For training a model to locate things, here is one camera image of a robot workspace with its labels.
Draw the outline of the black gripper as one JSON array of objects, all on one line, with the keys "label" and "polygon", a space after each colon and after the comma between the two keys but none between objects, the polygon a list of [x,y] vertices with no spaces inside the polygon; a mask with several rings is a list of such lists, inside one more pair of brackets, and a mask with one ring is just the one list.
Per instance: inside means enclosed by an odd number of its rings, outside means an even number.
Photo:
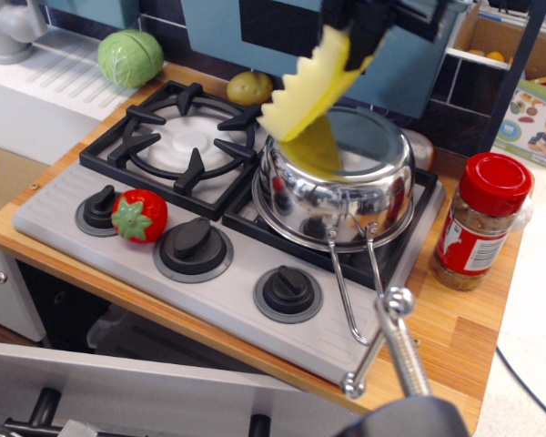
[{"label": "black gripper", "polygon": [[433,11],[424,15],[401,1],[322,0],[320,24],[343,30],[349,25],[349,55],[345,71],[360,70],[374,55],[393,23],[424,40],[440,36],[440,24],[448,0],[437,0]]}]

